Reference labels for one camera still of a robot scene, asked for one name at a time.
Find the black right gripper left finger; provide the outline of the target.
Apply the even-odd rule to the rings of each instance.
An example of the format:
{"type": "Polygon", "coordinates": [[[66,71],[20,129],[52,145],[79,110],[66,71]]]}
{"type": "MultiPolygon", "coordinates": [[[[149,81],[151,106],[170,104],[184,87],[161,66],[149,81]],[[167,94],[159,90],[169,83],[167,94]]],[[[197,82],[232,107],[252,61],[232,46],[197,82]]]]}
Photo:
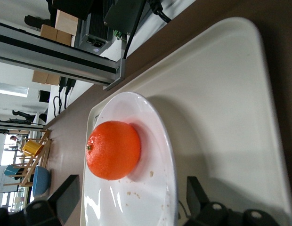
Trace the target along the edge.
{"type": "Polygon", "coordinates": [[[70,175],[46,200],[30,203],[20,212],[0,208],[0,226],[63,226],[80,200],[79,175],[70,175]]]}

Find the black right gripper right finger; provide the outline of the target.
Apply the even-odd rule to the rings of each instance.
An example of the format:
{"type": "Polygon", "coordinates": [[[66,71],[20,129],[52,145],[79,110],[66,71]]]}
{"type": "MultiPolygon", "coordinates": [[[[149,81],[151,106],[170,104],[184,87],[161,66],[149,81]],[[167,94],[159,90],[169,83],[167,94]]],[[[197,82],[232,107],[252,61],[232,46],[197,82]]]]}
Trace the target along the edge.
{"type": "Polygon", "coordinates": [[[233,211],[211,202],[197,177],[187,177],[186,202],[190,216],[186,226],[277,226],[276,220],[262,210],[233,211]]]}

